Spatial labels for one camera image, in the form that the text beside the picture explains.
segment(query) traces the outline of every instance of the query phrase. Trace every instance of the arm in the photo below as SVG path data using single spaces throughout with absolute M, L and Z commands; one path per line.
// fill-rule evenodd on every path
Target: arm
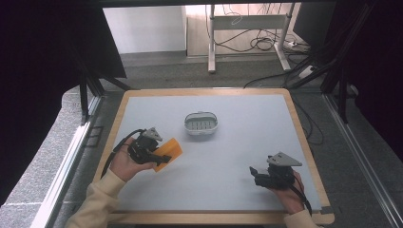
M 150 169 L 154 163 L 137 164 L 130 159 L 127 145 L 129 138 L 116 154 L 106 174 L 89 185 L 86 200 L 80 209 L 68 219 L 66 227 L 106 227 L 107 216 L 118 206 L 118 194 L 138 172 Z
M 294 171 L 294 176 L 296 177 L 296 182 L 294 183 L 294 186 L 300 192 L 303 192 L 304 187 L 301 176 L 296 171 Z M 295 192 L 293 192 L 291 189 L 270 190 L 276 194 L 281 204 L 284 206 L 289 214 L 289 216 L 286 216 L 284 218 L 287 228 L 317 228 L 315 223 L 312 221 L 308 210 L 304 208 L 301 199 L 299 198 L 299 196 L 297 196 Z

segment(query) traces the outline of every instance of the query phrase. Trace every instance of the gray floor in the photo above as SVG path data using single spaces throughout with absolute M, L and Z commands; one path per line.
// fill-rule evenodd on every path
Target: gray floor
M 214 75 L 207 73 L 205 58 L 185 58 L 180 53 L 124 55 L 122 58 L 128 76 L 122 81 L 137 88 L 243 87 L 250 80 L 281 72 L 279 61 L 271 55 L 222 56 L 218 59 L 218 71 Z M 308 141 L 336 215 L 335 223 L 326 227 L 391 227 L 318 90 L 320 82 L 320 79 L 313 81 L 292 91 L 292 95 L 318 126 L 314 125 Z M 251 86 L 277 87 L 282 83 L 283 78 L 273 78 Z M 96 122 L 74 164 L 74 172 L 66 182 L 49 227 L 63 227 L 67 218 L 77 211 L 85 199 L 86 187 L 92 181 L 123 96 L 118 87 L 104 81 L 103 85 L 107 93 L 96 114 Z M 354 99 L 349 99 L 347 105 L 349 126 L 402 211 L 402 162 L 366 122 L 355 107 Z M 309 132 L 311 125 L 308 118 L 299 108 L 297 113 L 304 129 Z M 80 124 L 80 118 L 79 92 L 78 88 L 74 88 L 65 94 L 63 108 L 55 125 L 26 174 L 1 207 L 0 227 L 30 227 Z

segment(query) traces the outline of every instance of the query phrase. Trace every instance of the wrist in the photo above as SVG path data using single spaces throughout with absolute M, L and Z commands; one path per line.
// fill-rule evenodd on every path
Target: wrist
M 293 215 L 295 213 L 305 210 L 305 207 L 303 206 L 302 202 L 300 202 L 300 201 L 283 203 L 283 205 L 284 205 L 285 209 L 287 210 L 287 213 L 290 215 Z

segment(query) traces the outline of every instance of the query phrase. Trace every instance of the black cable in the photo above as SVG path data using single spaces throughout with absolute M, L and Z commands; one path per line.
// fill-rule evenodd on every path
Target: black cable
M 324 134 L 322 132 L 322 130 L 320 129 L 320 127 L 318 126 L 318 124 L 314 121 L 314 119 L 312 119 L 312 117 L 308 114 L 308 112 L 301 106 L 301 104 L 299 103 L 299 101 L 297 100 L 297 98 L 292 97 L 292 100 L 294 102 L 294 104 L 296 104 L 296 106 L 302 111 L 302 113 L 305 115 L 306 119 L 308 120 L 309 123 L 309 132 L 306 133 L 306 139 L 308 141 L 308 143 L 310 144 L 315 144 L 315 145 L 322 145 L 324 142 Z M 309 141 L 309 138 L 311 138 L 313 131 L 314 131 L 314 126 L 317 128 L 317 130 L 320 133 L 320 141 L 319 142 L 312 142 Z

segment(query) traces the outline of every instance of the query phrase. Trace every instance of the metal leg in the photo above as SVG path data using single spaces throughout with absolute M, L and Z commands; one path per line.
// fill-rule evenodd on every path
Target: metal leg
M 208 72 L 216 72 L 216 45 L 214 43 L 214 7 L 211 5 L 210 10 L 210 45 L 208 47 Z
M 287 12 L 285 17 L 284 26 L 282 28 L 281 37 L 277 44 L 275 44 L 276 53 L 278 55 L 279 61 L 281 62 L 282 68 L 284 71 L 291 70 L 290 65 L 288 64 L 287 58 L 284 55 L 284 51 L 282 50 L 282 46 L 284 45 L 285 36 L 287 35 L 288 27 L 290 26 L 291 18 L 293 17 L 294 5 L 296 3 L 291 4 L 290 10 Z
M 352 45 L 353 41 L 355 40 L 356 36 L 360 32 L 362 26 L 364 25 L 365 21 L 367 20 L 367 17 L 370 15 L 371 10 L 374 7 L 374 3 L 371 5 L 368 4 L 363 4 L 363 7 L 361 9 L 361 12 L 358 15 L 357 20 L 355 21 L 353 27 L 351 28 L 349 34 L 347 35 L 347 38 L 345 39 L 344 44 L 341 46 L 339 52 L 336 55 L 337 63 L 336 67 L 331 69 L 329 73 L 326 75 L 325 79 L 323 80 L 322 85 L 320 86 L 320 90 L 324 93 L 331 93 L 333 89 L 335 88 L 338 80 L 339 80 L 339 75 L 338 70 L 340 66 L 343 64 L 343 60 L 347 56 L 347 53 L 350 49 L 350 46 Z

